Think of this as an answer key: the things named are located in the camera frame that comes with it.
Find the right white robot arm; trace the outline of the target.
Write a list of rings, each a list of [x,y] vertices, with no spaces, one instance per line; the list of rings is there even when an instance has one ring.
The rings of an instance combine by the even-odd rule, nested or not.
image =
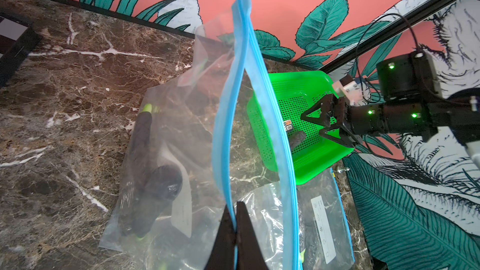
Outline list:
[[[353,106],[348,95],[323,96],[300,116],[321,126],[319,135],[347,148],[364,136],[410,133],[428,142],[448,127],[475,165],[480,163],[480,90],[471,88],[445,99],[433,60],[423,51],[377,64],[383,103]]]

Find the clear zip bag blue zipper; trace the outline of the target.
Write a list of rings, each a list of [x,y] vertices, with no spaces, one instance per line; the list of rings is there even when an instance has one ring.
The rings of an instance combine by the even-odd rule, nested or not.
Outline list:
[[[283,207],[280,184],[247,193],[257,241],[269,269],[282,269]],[[297,187],[300,261],[305,270],[349,270],[355,263],[353,244],[335,174],[326,169]]]

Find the eggplant with green stem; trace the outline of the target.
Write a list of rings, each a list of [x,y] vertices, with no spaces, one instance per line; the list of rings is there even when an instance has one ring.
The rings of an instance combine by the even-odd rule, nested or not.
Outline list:
[[[180,167],[156,161],[151,140],[152,104],[145,104],[137,115],[130,145],[124,160],[124,186],[119,195],[121,236],[145,237],[156,219],[178,197],[183,187]]]

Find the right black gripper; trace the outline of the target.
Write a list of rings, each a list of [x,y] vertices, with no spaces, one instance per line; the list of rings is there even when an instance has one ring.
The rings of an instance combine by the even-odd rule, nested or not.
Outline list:
[[[439,130],[428,105],[440,102],[440,85],[431,57],[413,51],[381,61],[376,69],[382,103],[348,107],[343,126],[331,124],[337,97],[327,94],[300,119],[324,127],[319,135],[345,148],[356,146],[356,136],[395,133],[430,139],[436,135]],[[318,111],[318,117],[310,116]]]

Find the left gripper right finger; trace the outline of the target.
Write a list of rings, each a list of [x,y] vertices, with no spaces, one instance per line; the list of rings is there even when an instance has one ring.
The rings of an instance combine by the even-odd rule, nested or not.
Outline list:
[[[244,202],[237,202],[237,270],[269,270]]]

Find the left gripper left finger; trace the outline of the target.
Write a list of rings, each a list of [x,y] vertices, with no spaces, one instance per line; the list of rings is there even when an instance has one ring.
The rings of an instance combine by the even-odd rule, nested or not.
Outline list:
[[[229,209],[225,206],[205,270],[235,269],[236,231]]]

